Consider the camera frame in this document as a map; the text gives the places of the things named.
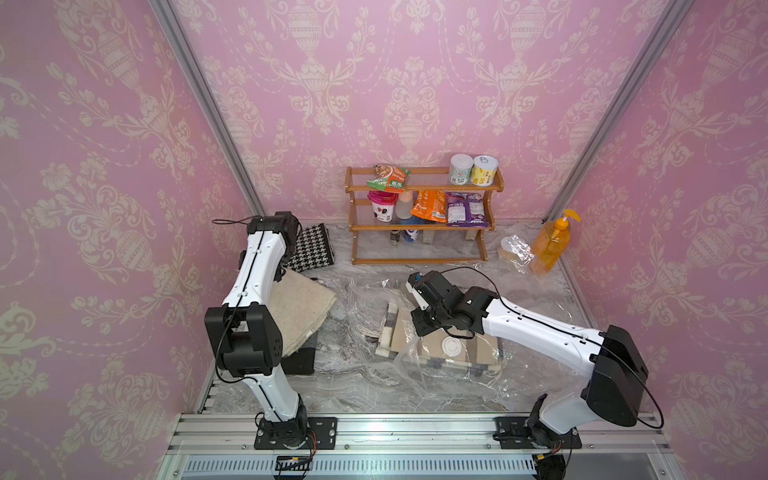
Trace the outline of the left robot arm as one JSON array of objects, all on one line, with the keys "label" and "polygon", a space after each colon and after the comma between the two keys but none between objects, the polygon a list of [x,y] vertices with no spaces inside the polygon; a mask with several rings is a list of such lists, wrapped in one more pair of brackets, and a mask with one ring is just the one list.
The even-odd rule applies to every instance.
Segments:
[{"label": "left robot arm", "polygon": [[221,305],[204,316],[216,371],[228,372],[229,384],[247,384],[258,401],[256,449],[310,447],[306,408],[282,368],[283,336],[269,310],[273,286],[295,253],[300,222],[279,211],[241,223],[247,244],[234,284]]}]

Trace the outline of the clear plastic vacuum bag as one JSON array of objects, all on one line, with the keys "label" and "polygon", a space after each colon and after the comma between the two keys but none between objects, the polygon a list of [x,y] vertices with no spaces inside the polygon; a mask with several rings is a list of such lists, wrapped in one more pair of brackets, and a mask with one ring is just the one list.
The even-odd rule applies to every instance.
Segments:
[{"label": "clear plastic vacuum bag", "polygon": [[312,409],[345,413],[522,411],[543,394],[585,384],[573,369],[489,334],[416,335],[406,280],[421,255],[449,255],[419,243],[382,251],[399,265],[354,265],[349,236],[334,245],[336,262],[316,279],[338,296],[317,341],[315,372],[301,390]]}]

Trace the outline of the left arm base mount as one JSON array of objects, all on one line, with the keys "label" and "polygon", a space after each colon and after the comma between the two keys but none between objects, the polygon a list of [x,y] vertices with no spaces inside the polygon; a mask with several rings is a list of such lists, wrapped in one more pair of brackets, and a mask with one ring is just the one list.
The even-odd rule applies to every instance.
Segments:
[{"label": "left arm base mount", "polygon": [[296,417],[272,422],[259,415],[255,425],[255,450],[333,450],[336,445],[337,417]]}]

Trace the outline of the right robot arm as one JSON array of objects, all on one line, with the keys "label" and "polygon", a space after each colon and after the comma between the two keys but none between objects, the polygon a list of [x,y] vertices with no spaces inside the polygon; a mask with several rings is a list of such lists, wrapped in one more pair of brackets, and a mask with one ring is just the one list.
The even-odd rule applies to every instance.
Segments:
[{"label": "right robot arm", "polygon": [[417,304],[411,319],[418,336],[442,330],[456,340],[479,335],[509,340],[585,378],[582,387],[556,396],[540,395],[527,418],[497,432],[498,442],[556,450],[583,424],[638,423],[648,369],[625,329],[611,325],[601,331],[567,324],[514,304],[496,288],[473,286],[463,291],[439,271],[411,274],[406,288]]}]

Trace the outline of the black white houndstooth scarf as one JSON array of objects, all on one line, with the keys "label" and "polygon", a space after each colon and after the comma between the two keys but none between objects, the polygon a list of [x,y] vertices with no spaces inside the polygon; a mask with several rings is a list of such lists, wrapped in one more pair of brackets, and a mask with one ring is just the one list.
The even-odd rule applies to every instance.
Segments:
[{"label": "black white houndstooth scarf", "polygon": [[335,253],[329,230],[324,223],[320,223],[301,233],[287,267],[295,272],[304,272],[328,267],[334,263]]}]

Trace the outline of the beige knitted scarf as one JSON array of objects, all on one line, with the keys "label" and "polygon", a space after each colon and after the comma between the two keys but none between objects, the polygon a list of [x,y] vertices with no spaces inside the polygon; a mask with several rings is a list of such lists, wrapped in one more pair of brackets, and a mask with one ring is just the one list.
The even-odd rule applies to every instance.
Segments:
[{"label": "beige knitted scarf", "polygon": [[319,330],[336,300],[331,289],[290,269],[273,284],[268,308],[283,338],[284,357]]}]

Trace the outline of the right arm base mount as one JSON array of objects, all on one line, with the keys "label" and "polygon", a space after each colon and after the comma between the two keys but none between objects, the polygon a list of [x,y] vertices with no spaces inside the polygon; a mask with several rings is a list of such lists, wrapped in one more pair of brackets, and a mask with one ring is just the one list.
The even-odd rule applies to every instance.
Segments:
[{"label": "right arm base mount", "polygon": [[505,450],[554,451],[558,448],[577,450],[583,447],[578,433],[559,435],[539,423],[530,427],[527,425],[527,418],[523,416],[495,417],[494,426],[492,438]]}]

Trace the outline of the beige brown plaid scarf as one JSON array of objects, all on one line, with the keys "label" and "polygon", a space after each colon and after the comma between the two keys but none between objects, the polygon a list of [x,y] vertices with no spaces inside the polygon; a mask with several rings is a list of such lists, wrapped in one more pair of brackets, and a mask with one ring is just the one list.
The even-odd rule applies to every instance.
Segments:
[{"label": "beige brown plaid scarf", "polygon": [[504,361],[495,337],[478,335],[459,339],[438,329],[425,337],[415,333],[411,309],[389,302],[381,322],[375,354],[431,368],[465,370],[472,375],[499,372]]}]

